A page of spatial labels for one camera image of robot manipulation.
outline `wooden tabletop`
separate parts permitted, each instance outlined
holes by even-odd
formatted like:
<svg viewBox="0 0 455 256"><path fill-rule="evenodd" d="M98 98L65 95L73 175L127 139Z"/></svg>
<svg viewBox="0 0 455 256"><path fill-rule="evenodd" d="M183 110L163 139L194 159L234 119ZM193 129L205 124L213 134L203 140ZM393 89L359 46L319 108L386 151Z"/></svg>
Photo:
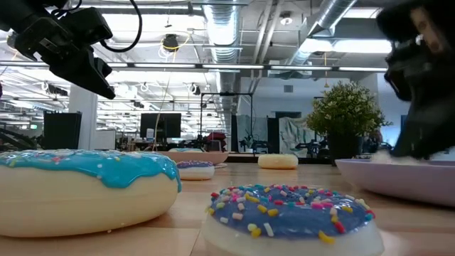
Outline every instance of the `wooden tabletop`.
<svg viewBox="0 0 455 256"><path fill-rule="evenodd" d="M210 181L184 181L172 208L134 227L68 238L0 237L2 256L160 255L208 256L200 226L210 193L228 186L286 183L330 188L364 198L376 213L387 256L455 255L455 209L380 196L352 187L337 168L301 165L296 171L261 170L256 164L228 164Z"/></svg>

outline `white pillar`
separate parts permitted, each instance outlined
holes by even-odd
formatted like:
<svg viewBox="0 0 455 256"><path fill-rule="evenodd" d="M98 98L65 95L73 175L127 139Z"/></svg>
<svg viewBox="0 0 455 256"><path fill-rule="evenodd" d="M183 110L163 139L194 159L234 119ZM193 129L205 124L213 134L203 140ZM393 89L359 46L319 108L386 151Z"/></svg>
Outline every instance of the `white pillar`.
<svg viewBox="0 0 455 256"><path fill-rule="evenodd" d="M79 149L95 149L98 95L77 85L71 85L69 113L82 113Z"/></svg>

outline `blue icing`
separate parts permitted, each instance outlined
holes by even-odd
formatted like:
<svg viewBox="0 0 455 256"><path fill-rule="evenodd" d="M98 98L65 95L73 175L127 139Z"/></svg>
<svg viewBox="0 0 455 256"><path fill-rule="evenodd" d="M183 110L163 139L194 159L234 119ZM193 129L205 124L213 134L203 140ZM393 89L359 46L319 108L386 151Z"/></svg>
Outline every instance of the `blue icing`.
<svg viewBox="0 0 455 256"><path fill-rule="evenodd" d="M289 240L305 239L305 238L318 238L319 231L322 230L326 235L339 236L342 235L338 232L335 225L331 222L330 208L324 209L312 209L311 202L315 197L320 196L321 200L330 198L334 208L337 208L337 216L339 221L343 224L346 229L346 233L354 233L359 228L366 226L372 219L373 216L366 213L366 209L342 195L327 196L324 193L318 193L314 191L311 195L306 197L305 195L309 192L307 188L298 188L295 192L290 191L287 187L283 187L283 191L287 193L287 196L283 196L278 188L270 186L268 193L264 192L263 188L247 188L255 198L260 199L260 203L253 203L249 200L242 202L245 209L239 211L238 203L231 199L225 202L225 206L221 209L217 209L217 203L222 202L224 195L219 196L216 200L212 201L211 208L215 209L213 218L220 222L220 218L227 218L229 221L227 224L222 223L228 227L236 229L242 233L250 234L247 229L248 224L253 223L258 228L262 229L261 236L267 237L267 232L264 229L264 223L269 223L273 229L275 238L285 238ZM271 201L266 201L264 198L272 197ZM305 199L305 205L297 205L299 199L303 197ZM276 205L274 201L284 201L284 205ZM267 213L260 212L257 207L258 205L265 206L267 210L278 209L279 215L270 217ZM349 213L341 208L343 206L349 206L353 209L352 213ZM243 214L242 220L235 220L232 218L233 213Z"/></svg>
<svg viewBox="0 0 455 256"><path fill-rule="evenodd" d="M0 154L0 165L10 168L31 167L49 171L76 171L97 177L108 188L127 188L139 177L165 174L181 181L176 164L157 153L122 153L119 151L49 150L17 151Z"/></svg>
<svg viewBox="0 0 455 256"><path fill-rule="evenodd" d="M200 150L200 149L172 149L172 151L177 151L177 152L199 151L199 152L202 152L202 150Z"/></svg>
<svg viewBox="0 0 455 256"><path fill-rule="evenodd" d="M213 164L207 161L181 161L177 164L179 169L187 169L192 167L211 167Z"/></svg>

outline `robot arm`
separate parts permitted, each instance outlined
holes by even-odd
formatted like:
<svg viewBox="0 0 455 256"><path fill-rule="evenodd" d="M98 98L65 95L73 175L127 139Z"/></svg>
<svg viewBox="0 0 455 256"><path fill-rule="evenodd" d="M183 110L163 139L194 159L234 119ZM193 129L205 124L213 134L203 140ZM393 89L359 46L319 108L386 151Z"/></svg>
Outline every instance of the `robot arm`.
<svg viewBox="0 0 455 256"><path fill-rule="evenodd" d="M455 145L454 9L453 0L412 0L377 18L393 43L385 79L411 102L394 156L421 159Z"/></svg>
<svg viewBox="0 0 455 256"><path fill-rule="evenodd" d="M46 7L59 9L68 0L1 0L0 29L18 35L14 46L22 55L49 64L49 70L98 95L113 99L114 90L105 78L112 72L93 55L92 44L112 37L109 26L95 8L67 13L58 19Z"/></svg>

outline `silver duct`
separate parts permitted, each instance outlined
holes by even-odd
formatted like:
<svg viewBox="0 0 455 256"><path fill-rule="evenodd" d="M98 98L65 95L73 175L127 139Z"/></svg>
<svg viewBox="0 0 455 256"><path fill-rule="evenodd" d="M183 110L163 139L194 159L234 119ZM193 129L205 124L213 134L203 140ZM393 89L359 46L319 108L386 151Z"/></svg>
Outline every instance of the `silver duct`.
<svg viewBox="0 0 455 256"><path fill-rule="evenodd" d="M240 7L230 5L203 6L207 18L207 33L209 41L215 46L236 46L239 38ZM229 48L212 48L212 58L215 63L236 63L238 50ZM217 87L220 92L239 92L240 74L220 72L217 74ZM232 99L221 98L223 112L230 113L233 108Z"/></svg>
<svg viewBox="0 0 455 256"><path fill-rule="evenodd" d="M301 30L304 32L303 35L301 34L304 42L308 36L334 28L356 2L357 0L324 0L316 17L309 17L304 23L303 30ZM303 65L311 54L301 51L299 48L292 58L288 59L287 65Z"/></svg>

